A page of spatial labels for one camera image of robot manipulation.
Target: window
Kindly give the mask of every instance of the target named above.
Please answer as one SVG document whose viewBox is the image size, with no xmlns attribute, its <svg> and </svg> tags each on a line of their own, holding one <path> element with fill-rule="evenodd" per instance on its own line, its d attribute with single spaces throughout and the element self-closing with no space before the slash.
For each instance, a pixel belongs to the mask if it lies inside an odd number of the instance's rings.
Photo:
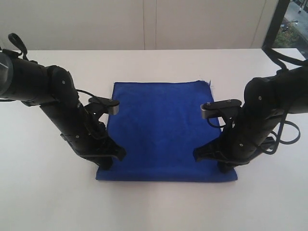
<svg viewBox="0 0 308 231">
<path fill-rule="evenodd" d="M 279 0 L 264 45 L 297 48 L 308 59 L 308 0 Z"/>
</svg>

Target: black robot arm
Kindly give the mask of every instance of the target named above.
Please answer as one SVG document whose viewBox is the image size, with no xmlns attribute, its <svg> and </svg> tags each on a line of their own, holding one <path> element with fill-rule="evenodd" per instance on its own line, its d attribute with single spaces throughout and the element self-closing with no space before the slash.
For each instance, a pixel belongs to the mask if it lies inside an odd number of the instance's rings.
<svg viewBox="0 0 308 231">
<path fill-rule="evenodd" d="M 286 116 L 308 112 L 307 61 L 295 60 L 268 48 L 265 52 L 282 69 L 275 76 L 252 79 L 245 87 L 242 107 L 239 100 L 201 105 L 204 119 L 210 122 L 210 118 L 222 117 L 226 125 L 218 138 L 194 150 L 196 161 L 217 160 L 219 169 L 227 172 L 248 164 L 261 153 L 274 154 L 279 143 L 292 144 L 299 140 L 298 126 L 286 121 Z M 302 67 L 288 70 L 280 59 Z M 273 129 L 279 123 L 276 134 Z M 293 141 L 281 140 L 285 124 L 298 130 L 298 137 Z"/>
<path fill-rule="evenodd" d="M 40 106 L 61 131 L 61 137 L 82 158 L 109 169 L 112 157 L 122 160 L 125 150 L 118 146 L 99 122 L 104 113 L 116 114 L 119 101 L 96 97 L 83 106 L 68 71 L 58 66 L 44 67 L 26 57 L 27 50 L 16 34 L 9 40 L 21 53 L 3 49 L 0 52 L 1 101 L 21 101 L 27 106 Z"/>
</svg>

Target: table surface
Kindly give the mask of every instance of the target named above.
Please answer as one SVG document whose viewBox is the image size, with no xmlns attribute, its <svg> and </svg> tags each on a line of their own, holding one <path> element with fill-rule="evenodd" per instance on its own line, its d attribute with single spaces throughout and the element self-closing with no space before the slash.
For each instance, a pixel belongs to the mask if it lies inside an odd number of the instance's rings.
<svg viewBox="0 0 308 231">
<path fill-rule="evenodd" d="M 296 49 L 282 52 L 303 59 Z M 111 97 L 116 81 L 201 79 L 211 81 L 216 101 L 243 100 L 251 78 L 278 69 L 259 49 L 30 51 L 28 57 L 69 70 L 76 88 L 102 97 Z M 236 182 L 105 182 L 95 180 L 97 167 L 74 154 L 38 107 L 0 108 L 0 230 L 308 230 L 308 115 L 288 116 L 301 128 L 298 143 L 237 167 Z M 296 135 L 288 126 L 284 132 L 285 140 Z"/>
</svg>

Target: white wall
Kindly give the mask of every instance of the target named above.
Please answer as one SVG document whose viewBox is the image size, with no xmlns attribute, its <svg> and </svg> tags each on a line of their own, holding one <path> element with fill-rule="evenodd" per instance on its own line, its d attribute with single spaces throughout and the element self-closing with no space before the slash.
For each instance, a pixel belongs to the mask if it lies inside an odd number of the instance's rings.
<svg viewBox="0 0 308 231">
<path fill-rule="evenodd" d="M 0 40 L 30 50 L 257 48 L 278 0 L 4 0 Z"/>
</svg>

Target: blue towel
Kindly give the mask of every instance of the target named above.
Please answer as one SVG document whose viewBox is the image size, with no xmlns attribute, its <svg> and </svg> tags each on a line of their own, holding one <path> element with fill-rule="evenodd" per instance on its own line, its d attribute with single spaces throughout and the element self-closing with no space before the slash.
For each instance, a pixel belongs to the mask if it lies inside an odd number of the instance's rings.
<svg viewBox="0 0 308 231">
<path fill-rule="evenodd" d="M 236 172 L 220 173 L 217 162 L 195 162 L 193 149 L 218 137 L 201 118 L 200 105 L 212 102 L 208 83 L 115 83 L 117 115 L 109 116 L 108 132 L 124 147 L 122 162 L 98 169 L 97 180 L 226 182 Z"/>
</svg>

